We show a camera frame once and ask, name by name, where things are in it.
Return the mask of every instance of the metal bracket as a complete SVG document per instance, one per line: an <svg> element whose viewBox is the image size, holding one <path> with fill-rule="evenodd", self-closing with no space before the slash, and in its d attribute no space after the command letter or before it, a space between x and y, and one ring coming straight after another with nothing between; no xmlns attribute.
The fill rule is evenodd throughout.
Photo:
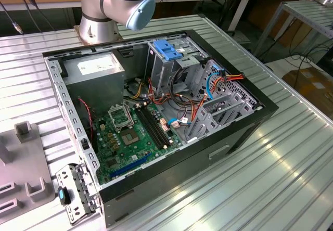
<svg viewBox="0 0 333 231"><path fill-rule="evenodd" d="M100 207L93 179L84 164L68 164L56 173L56 178L60 187L70 192L66 212L71 225L90 216Z"/></svg>

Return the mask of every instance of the metal frame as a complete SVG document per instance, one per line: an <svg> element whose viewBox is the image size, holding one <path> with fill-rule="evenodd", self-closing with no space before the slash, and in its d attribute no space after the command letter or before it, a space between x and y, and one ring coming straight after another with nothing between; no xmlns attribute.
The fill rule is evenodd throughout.
<svg viewBox="0 0 333 231"><path fill-rule="evenodd" d="M253 52L255 56L258 55L258 52L283 11L288 12L290 16L281 27L275 39L278 39L286 31L294 18L301 20L320 34L330 39L333 38L333 30L331 29L331 22L333 20L332 8L325 7L316 1L282 2L260 36Z"/></svg>

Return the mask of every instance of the blue cable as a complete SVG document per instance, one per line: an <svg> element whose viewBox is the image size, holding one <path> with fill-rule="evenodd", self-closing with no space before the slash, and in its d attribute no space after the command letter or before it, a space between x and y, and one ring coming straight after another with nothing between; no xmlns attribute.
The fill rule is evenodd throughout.
<svg viewBox="0 0 333 231"><path fill-rule="evenodd" d="M172 118L172 119L170 119L169 121L168 121L168 125L170 125L172 122L174 122L174 121L178 121L178 119L177 118Z"/></svg>
<svg viewBox="0 0 333 231"><path fill-rule="evenodd" d="M207 90L207 94L208 96L213 99L213 95L212 93L210 92L210 89L209 89L209 81L210 81L210 78L213 76L213 75L218 75L219 73L218 72L214 72L212 74L209 75L208 79L207 79L207 84L206 84L206 90Z"/></svg>

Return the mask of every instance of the connector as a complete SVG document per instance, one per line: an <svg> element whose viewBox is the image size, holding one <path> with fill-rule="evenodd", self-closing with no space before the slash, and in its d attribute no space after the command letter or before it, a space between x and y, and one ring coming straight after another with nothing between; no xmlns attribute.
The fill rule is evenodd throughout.
<svg viewBox="0 0 333 231"><path fill-rule="evenodd" d="M15 30L18 31L20 34L23 34L22 28L16 22L13 22L12 25L14 26Z"/></svg>

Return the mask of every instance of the aluminum table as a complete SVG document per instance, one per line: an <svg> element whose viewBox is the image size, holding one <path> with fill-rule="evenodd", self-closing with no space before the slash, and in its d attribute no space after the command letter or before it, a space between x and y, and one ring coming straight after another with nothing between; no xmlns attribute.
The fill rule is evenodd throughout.
<svg viewBox="0 0 333 231"><path fill-rule="evenodd" d="M316 1L282 2L276 9L273 17L260 36L257 46L253 52L255 56L257 56L259 50L283 11L288 12L290 16L277 33L275 39L278 39L287 30L294 18L301 20L303 23L311 26L318 32L310 43L314 43L319 34L322 34L330 39L333 38L333 8L325 7Z"/></svg>
<svg viewBox="0 0 333 231"><path fill-rule="evenodd" d="M270 97L278 111L235 153L109 230L326 230L333 222L333 122L207 18L152 20L126 39L196 30ZM80 46L74 30L0 38L0 132L37 123L54 188L77 162L41 53ZM71 227L58 198L0 230L104 230L99 213Z"/></svg>

